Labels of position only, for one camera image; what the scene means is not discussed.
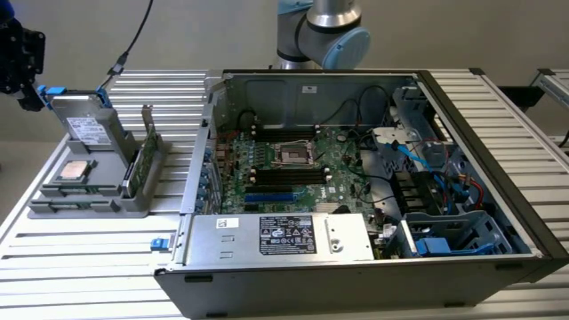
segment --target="sticker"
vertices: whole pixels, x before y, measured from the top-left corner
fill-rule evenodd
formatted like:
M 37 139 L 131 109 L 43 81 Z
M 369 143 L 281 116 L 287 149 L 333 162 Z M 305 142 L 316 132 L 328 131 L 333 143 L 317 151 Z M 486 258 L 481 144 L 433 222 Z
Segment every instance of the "sticker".
M 303 93 L 317 93 L 319 87 L 316 85 L 304 85 L 303 86 Z
M 85 145 L 109 145 L 105 128 L 95 118 L 68 118 L 69 126 Z
M 239 218 L 217 219 L 216 229 L 239 228 Z
M 259 251 L 261 255 L 317 253 L 315 224 L 311 215 L 260 217 L 259 219 Z

